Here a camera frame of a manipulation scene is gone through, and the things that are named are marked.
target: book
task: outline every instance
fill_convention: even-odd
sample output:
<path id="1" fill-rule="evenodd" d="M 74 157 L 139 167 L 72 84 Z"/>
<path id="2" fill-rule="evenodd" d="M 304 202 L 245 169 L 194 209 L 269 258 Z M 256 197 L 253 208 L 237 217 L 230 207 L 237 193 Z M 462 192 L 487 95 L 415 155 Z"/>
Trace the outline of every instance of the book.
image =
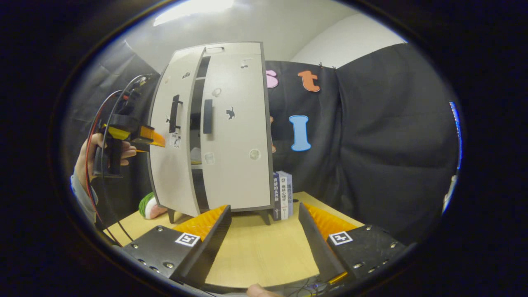
<path id="1" fill-rule="evenodd" d="M 286 177 L 286 191 L 287 191 L 287 201 L 288 201 L 288 218 L 294 215 L 294 190 L 293 190 L 293 180 L 291 174 L 279 171 L 279 176 L 283 175 Z"/>
<path id="2" fill-rule="evenodd" d="M 281 215 L 280 215 L 280 198 L 279 198 L 279 174 L 277 172 L 273 173 L 273 197 L 274 197 L 273 220 L 279 221 L 281 218 Z"/>
<path id="3" fill-rule="evenodd" d="M 288 177 L 281 173 L 279 174 L 279 195 L 280 195 L 280 219 L 286 220 L 288 218 Z"/>

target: table surface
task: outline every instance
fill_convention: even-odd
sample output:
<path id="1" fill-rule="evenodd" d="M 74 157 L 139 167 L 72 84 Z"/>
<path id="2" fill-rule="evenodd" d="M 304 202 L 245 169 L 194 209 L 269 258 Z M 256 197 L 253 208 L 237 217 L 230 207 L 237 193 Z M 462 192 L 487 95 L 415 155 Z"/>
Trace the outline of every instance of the table surface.
<path id="1" fill-rule="evenodd" d="M 298 219 L 300 202 L 323 209 L 358 227 L 363 226 L 305 192 L 294 193 L 294 199 L 299 200 L 294 202 L 294 215 L 287 220 L 271 220 L 271 226 L 267 226 L 258 214 L 233 212 L 231 227 L 205 282 L 247 288 L 255 283 L 262 286 L 282 285 L 319 274 Z M 176 212 L 176 221 L 182 217 L 185 215 Z M 177 226 L 169 222 L 167 213 L 147 220 L 139 211 L 121 220 L 121 224 L 134 239 L 158 225 L 168 228 Z M 117 224 L 109 229 L 121 244 L 130 243 Z"/>

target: hand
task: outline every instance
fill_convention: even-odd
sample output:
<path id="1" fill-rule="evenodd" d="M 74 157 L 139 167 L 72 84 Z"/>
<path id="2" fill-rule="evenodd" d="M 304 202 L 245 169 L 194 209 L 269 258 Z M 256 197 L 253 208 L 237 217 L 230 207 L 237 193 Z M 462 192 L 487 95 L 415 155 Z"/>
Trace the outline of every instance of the hand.
<path id="1" fill-rule="evenodd" d="M 249 297 L 282 297 L 279 294 L 264 290 L 259 284 L 251 285 L 246 291 L 246 294 Z"/>
<path id="2" fill-rule="evenodd" d="M 90 142 L 90 147 L 88 149 L 88 175 L 90 178 L 90 181 L 92 181 L 95 177 L 93 176 L 93 161 L 96 156 L 96 146 L 102 147 L 102 133 L 96 133 L 92 135 L 92 140 Z M 82 144 L 81 151 L 79 152 L 79 157 L 77 158 L 77 163 L 75 164 L 75 172 L 77 173 L 77 177 L 79 178 L 79 181 L 81 182 L 81 185 L 83 189 L 88 193 L 88 187 L 86 185 L 86 168 L 84 167 L 86 163 L 86 146 L 88 144 L 88 140 L 85 140 Z M 123 141 L 122 142 L 122 154 L 121 154 L 121 165 L 126 166 L 128 165 L 128 160 L 125 160 L 128 157 L 135 156 L 137 153 L 136 147 L 131 146 L 129 142 Z"/>

